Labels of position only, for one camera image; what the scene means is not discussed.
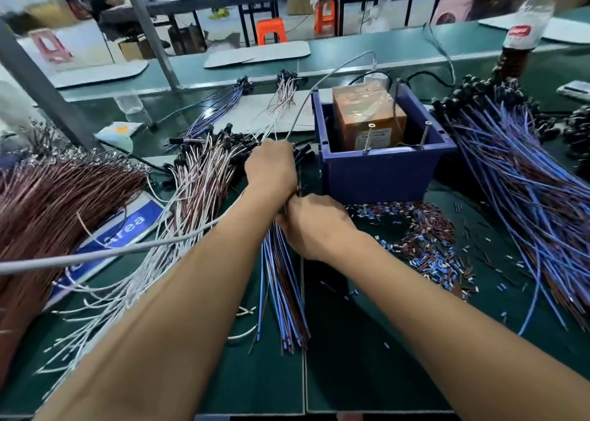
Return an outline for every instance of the orange stool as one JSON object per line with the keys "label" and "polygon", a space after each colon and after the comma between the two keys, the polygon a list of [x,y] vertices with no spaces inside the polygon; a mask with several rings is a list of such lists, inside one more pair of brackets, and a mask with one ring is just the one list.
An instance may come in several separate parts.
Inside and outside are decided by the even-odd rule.
{"label": "orange stool", "polygon": [[[324,4],[327,3],[330,7],[330,14],[324,14]],[[334,27],[336,24],[336,10],[334,7],[334,0],[320,0],[316,6],[316,23],[313,29],[316,35],[321,35],[325,26]]]}
{"label": "orange stool", "polygon": [[266,45],[264,37],[269,33],[276,33],[280,42],[287,42],[285,24],[281,18],[263,19],[256,24],[256,36],[258,45]]}

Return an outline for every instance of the red stool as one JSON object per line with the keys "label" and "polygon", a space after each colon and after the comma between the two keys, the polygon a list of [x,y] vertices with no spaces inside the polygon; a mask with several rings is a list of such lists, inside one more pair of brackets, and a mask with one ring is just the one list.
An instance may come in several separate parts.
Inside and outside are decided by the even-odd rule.
{"label": "red stool", "polygon": [[258,45],[266,45],[264,37],[269,33],[276,33],[280,42],[287,42],[287,33],[285,32],[285,24],[281,18],[264,19],[258,21],[256,24],[256,36],[258,37]]}
{"label": "red stool", "polygon": [[41,28],[39,30],[29,31],[29,36],[46,61],[52,64],[61,64],[74,59],[53,31],[47,28]]}
{"label": "red stool", "polygon": [[[330,14],[324,15],[324,4],[327,3],[330,7]],[[320,0],[316,6],[316,22],[313,29],[316,35],[321,35],[325,26],[334,27],[336,24],[336,10],[334,7],[334,0]]]}

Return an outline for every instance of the forearm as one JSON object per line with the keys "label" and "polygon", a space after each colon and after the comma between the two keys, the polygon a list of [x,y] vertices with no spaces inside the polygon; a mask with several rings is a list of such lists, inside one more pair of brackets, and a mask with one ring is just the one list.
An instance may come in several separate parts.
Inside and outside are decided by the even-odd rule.
{"label": "forearm", "polygon": [[588,381],[426,280],[369,235],[350,231],[329,263],[384,312],[462,419],[574,420],[590,413]]}
{"label": "forearm", "polygon": [[247,187],[81,362],[38,420],[192,419],[281,204]]}

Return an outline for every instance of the cardboard box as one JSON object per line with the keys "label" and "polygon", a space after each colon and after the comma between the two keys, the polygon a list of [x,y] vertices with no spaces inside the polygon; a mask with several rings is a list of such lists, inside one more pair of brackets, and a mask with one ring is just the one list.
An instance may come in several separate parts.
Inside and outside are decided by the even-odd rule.
{"label": "cardboard box", "polygon": [[396,146],[403,139],[407,116],[376,81],[332,89],[336,127],[343,151],[365,149],[369,123],[375,125],[371,149]]}
{"label": "cardboard box", "polygon": [[147,39],[139,42],[120,42],[119,48],[125,60],[151,60],[156,57]]}
{"label": "cardboard box", "polygon": [[26,13],[38,23],[37,28],[55,30],[79,23],[65,0],[51,0],[39,5],[31,5],[26,8]]}
{"label": "cardboard box", "polygon": [[302,16],[313,13],[313,7],[309,0],[287,0],[287,13],[290,16]]}
{"label": "cardboard box", "polygon": [[[205,53],[207,51],[207,43],[203,40],[196,25],[190,24],[188,27],[180,28],[179,33],[176,33],[172,27],[168,29],[168,37],[170,43],[177,55],[192,55],[194,53]],[[182,50],[181,45],[184,42],[186,53]]]}

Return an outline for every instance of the screw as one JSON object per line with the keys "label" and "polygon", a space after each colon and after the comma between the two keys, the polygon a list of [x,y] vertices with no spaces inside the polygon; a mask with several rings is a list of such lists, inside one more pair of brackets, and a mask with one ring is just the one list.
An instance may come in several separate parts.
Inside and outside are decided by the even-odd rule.
{"label": "screw", "polygon": [[367,141],[365,142],[365,149],[363,150],[365,154],[371,149],[371,137],[373,136],[373,129],[375,129],[375,123],[369,123],[369,133],[367,134]]}
{"label": "screw", "polygon": [[425,121],[424,132],[422,133],[422,140],[420,140],[420,148],[424,147],[424,142],[426,142],[426,136],[428,135],[428,130],[432,126],[432,122],[429,120]]}

